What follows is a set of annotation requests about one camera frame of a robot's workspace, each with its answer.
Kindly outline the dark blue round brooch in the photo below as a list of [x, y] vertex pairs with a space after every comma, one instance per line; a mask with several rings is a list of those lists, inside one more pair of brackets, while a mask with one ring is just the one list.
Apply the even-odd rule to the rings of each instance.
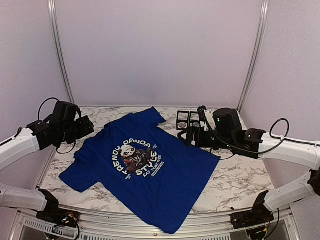
[[200, 125], [199, 122], [193, 122], [192, 126], [195, 127], [195, 128], [199, 128], [201, 125]]

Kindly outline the pink round brooch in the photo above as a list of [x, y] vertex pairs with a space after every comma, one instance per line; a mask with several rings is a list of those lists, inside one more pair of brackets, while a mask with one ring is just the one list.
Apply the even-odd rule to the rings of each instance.
[[187, 123], [186, 123], [186, 122], [183, 122], [183, 121], [179, 122], [179, 123], [178, 123], [178, 128], [179, 128], [179, 129], [185, 129], [185, 128], [187, 128]]

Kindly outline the blue printed t-shirt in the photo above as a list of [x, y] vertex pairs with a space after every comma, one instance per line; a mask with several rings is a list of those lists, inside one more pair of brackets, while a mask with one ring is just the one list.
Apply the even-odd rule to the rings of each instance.
[[164, 122], [154, 107], [109, 122], [84, 141], [60, 180], [79, 193], [101, 183], [146, 224], [176, 233], [220, 158], [186, 146], [159, 127]]

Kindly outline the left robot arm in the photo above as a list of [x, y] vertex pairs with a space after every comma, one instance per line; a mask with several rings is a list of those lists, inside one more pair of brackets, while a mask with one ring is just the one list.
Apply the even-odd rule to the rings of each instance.
[[[53, 112], [45, 119], [38, 119], [0, 144], [0, 168], [6, 169], [20, 159], [61, 144], [75, 144], [94, 132], [94, 124], [87, 115], [82, 115], [80, 108], [71, 103], [56, 100]], [[29, 190], [0, 185], [0, 205], [6, 208], [31, 209], [44, 213], [53, 223], [63, 219], [63, 211], [55, 204], [46, 190]]]

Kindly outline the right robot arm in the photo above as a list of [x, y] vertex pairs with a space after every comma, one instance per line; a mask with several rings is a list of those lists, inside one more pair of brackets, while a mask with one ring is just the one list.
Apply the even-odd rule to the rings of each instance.
[[309, 171], [298, 179], [258, 195], [247, 219], [258, 224], [267, 213], [320, 194], [320, 143], [272, 134], [271, 131], [244, 130], [238, 111], [220, 108], [215, 111], [200, 106], [197, 111], [177, 112], [178, 138], [186, 146], [225, 149], [234, 155], [252, 159], [275, 159], [305, 166]]

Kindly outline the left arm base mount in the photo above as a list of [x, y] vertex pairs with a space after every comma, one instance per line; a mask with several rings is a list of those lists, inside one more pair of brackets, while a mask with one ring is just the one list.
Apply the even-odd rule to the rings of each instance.
[[37, 212], [37, 219], [55, 224], [57, 227], [66, 226], [70, 228], [77, 228], [79, 226], [79, 212], [60, 208], [58, 199], [55, 198], [48, 190], [40, 188], [39, 192], [44, 195], [47, 203], [44, 210]]

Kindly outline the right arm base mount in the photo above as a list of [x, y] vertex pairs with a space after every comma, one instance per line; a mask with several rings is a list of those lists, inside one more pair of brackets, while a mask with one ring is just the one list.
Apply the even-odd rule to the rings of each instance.
[[275, 219], [273, 212], [264, 205], [268, 192], [266, 190], [257, 196], [251, 210], [234, 212], [230, 215], [230, 222], [234, 229], [253, 227]]

